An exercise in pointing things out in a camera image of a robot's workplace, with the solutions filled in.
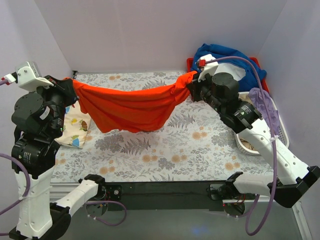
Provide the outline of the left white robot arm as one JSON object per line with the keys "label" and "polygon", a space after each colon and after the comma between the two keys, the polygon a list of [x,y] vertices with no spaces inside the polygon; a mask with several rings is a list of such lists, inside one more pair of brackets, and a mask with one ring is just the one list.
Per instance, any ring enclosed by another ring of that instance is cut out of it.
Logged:
{"label": "left white robot arm", "polygon": [[51,178],[57,138],[63,134],[66,108],[78,96],[73,80],[45,77],[46,84],[17,100],[11,120],[15,143],[11,151],[12,169],[21,197],[17,226],[9,232],[14,240],[57,240],[67,231],[74,213],[88,200],[106,196],[104,178],[90,174],[78,187],[56,202],[50,201]]}

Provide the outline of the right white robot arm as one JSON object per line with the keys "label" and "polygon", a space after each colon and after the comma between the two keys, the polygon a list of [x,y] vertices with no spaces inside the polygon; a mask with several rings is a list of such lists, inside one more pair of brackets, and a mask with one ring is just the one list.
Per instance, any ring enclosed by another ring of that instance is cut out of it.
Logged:
{"label": "right white robot arm", "polygon": [[204,101],[220,120],[249,142],[273,167],[273,175],[258,176],[237,171],[215,193],[237,199],[243,194],[272,197],[291,208],[320,178],[318,166],[308,166],[296,157],[269,128],[262,114],[239,98],[239,84],[229,73],[196,73],[187,84],[192,101]]}

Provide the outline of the orange t shirt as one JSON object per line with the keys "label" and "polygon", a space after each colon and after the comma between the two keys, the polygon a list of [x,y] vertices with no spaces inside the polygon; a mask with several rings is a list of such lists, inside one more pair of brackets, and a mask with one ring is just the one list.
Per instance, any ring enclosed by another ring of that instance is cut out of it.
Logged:
{"label": "orange t shirt", "polygon": [[187,72],[173,84],[135,91],[91,86],[77,80],[72,83],[81,112],[89,114],[102,133],[152,132],[162,128],[175,107],[187,99],[187,85],[196,74]]}

